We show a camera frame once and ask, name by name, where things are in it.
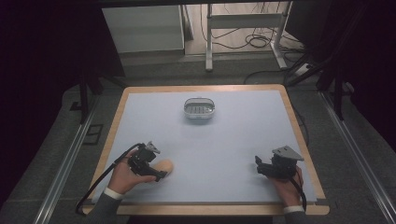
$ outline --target gray floor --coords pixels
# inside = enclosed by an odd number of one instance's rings
[[[141,64],[133,64],[132,60],[125,58],[122,61],[126,77],[120,80],[131,86],[242,85],[250,73],[277,70],[272,54],[217,55],[212,73],[205,72],[203,57],[170,56],[154,60],[135,60],[143,62]],[[247,84],[282,83],[283,75],[282,72],[264,72],[251,77]],[[304,117],[308,133],[303,126],[302,131],[305,139],[309,139],[308,149],[331,208],[327,216],[310,218],[315,223],[388,223],[319,97],[314,85],[316,80],[317,77],[311,77],[289,89],[291,102]],[[103,125],[102,134],[96,145],[90,145],[94,142],[92,137],[87,136],[84,139],[86,144],[79,149],[49,223],[79,223],[82,220],[82,217],[74,213],[74,206],[89,188],[122,94],[119,86],[105,79],[101,81],[105,91],[100,96],[91,125]],[[29,169],[4,204],[0,223],[34,222],[60,163],[78,132],[80,114],[69,110],[73,102],[78,102],[78,97],[77,87],[64,94],[59,116]],[[394,200],[396,175],[393,171],[396,169],[396,154],[350,103],[348,96],[344,97],[343,102],[349,130],[377,178]],[[120,217],[119,223],[125,223],[127,218]],[[275,217],[274,223],[284,223],[283,217]]]

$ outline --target black wall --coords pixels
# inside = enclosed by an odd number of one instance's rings
[[[308,48],[321,43],[312,56],[314,61],[322,62],[339,43],[359,3],[368,7],[335,66],[341,68],[344,81],[355,89],[352,102],[396,150],[396,1],[294,2],[286,30]]]
[[[46,1],[0,5],[1,203],[48,134],[82,74],[123,76],[100,8]]]

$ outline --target white cabinet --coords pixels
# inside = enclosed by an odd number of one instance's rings
[[[180,6],[103,8],[118,53],[184,49]]]

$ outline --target wooden table edge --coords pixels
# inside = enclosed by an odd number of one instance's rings
[[[322,201],[326,200],[326,197],[324,195],[323,188],[321,187],[320,181],[318,179],[318,174],[315,170],[314,163],[312,162],[312,159],[309,155],[308,148],[306,147],[305,141],[303,134],[300,130],[300,126],[298,124],[297,118],[295,117],[295,114],[293,112],[293,108],[291,106],[291,102],[289,99],[289,96],[286,92],[286,89],[284,86],[280,84],[267,84],[267,85],[213,85],[213,86],[155,86],[155,87],[128,87],[123,91],[123,94],[120,98],[120,103],[117,108],[116,114],[114,116],[113,122],[111,124],[110,130],[107,135],[107,139],[105,142],[104,149],[102,151],[102,155],[100,157],[100,160],[98,162],[98,165],[96,167],[95,173],[92,178],[91,185],[93,182],[103,173],[103,171],[106,169],[106,162],[108,155],[110,153],[111,147],[114,143],[114,136],[116,135],[117,129],[120,124],[120,119],[122,117],[123,110],[125,108],[126,101],[128,99],[128,96],[130,93],[149,93],[149,92],[183,92],[183,91],[279,91],[283,100],[283,103],[285,105],[286,111],[288,113],[288,116],[290,118],[290,123],[292,126],[292,129],[294,131],[294,134],[296,136],[298,145],[300,147],[302,156],[304,157],[304,162],[307,167],[307,171],[310,175],[312,185],[314,187],[315,194],[318,199],[321,199]],[[89,200],[92,199],[93,195],[95,193],[95,190],[91,193],[89,196]],[[149,206],[151,209],[150,211],[146,211],[147,206]],[[211,208],[209,210],[215,209],[215,211],[222,211],[223,209],[227,210],[230,208],[234,209],[241,209],[241,206],[248,206],[249,209],[251,210],[253,208],[258,208],[260,209],[265,208],[265,211],[255,211],[255,215],[271,215],[268,213],[273,213],[272,215],[276,214],[283,214],[283,210],[281,207],[277,204],[268,204],[268,205],[227,205],[227,204],[222,204],[222,205],[202,205],[202,204],[193,204],[193,205],[121,205],[118,211],[118,214],[120,215],[131,215],[137,214],[139,215],[155,215],[154,213],[157,213],[157,215],[164,213],[168,215],[181,215],[179,212],[175,212],[174,208],[183,208],[181,211],[184,211],[186,208],[191,209],[191,214],[194,215],[194,210],[200,211],[201,215],[211,215],[212,212],[203,213],[202,209],[199,209],[198,207],[202,206],[202,208],[206,209]],[[84,211],[91,211],[93,208],[92,205],[84,205],[83,209]],[[326,215],[330,211],[330,207],[328,205],[315,205],[311,204],[307,206],[307,214],[308,215]],[[188,215],[189,212],[185,211],[183,213],[184,215]]]

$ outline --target metal rail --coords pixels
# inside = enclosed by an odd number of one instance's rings
[[[91,124],[93,115],[96,111],[96,107],[99,103],[100,96],[94,95],[91,101],[91,111],[88,115],[85,123],[81,124],[78,128],[78,132],[73,139],[73,142],[70,148],[67,150],[67,153],[64,157],[64,160],[59,167],[58,173],[52,181],[51,186],[49,187],[49,191],[44,198],[43,203],[41,204],[40,209],[38,210],[37,216],[33,223],[49,223],[50,217],[52,216],[53,210],[56,206],[56,203],[59,200],[59,197],[64,189],[64,184],[67,180],[67,177],[70,174],[70,171],[73,167],[73,164],[76,160],[77,154],[79,152],[80,146],[84,139],[86,132]]]
[[[343,137],[346,147],[348,148],[353,160],[356,162],[356,165],[360,170],[364,181],[366,182],[370,191],[373,193],[379,208],[385,216],[385,219],[388,221],[388,223],[396,223],[396,210],[391,198],[387,194],[381,182],[376,178],[375,173],[370,167],[370,164],[364,158],[358,144],[355,142],[355,139],[349,132],[347,125],[335,114],[332,107],[332,99],[330,98],[329,94],[320,92],[319,95],[326,105],[338,132]]]

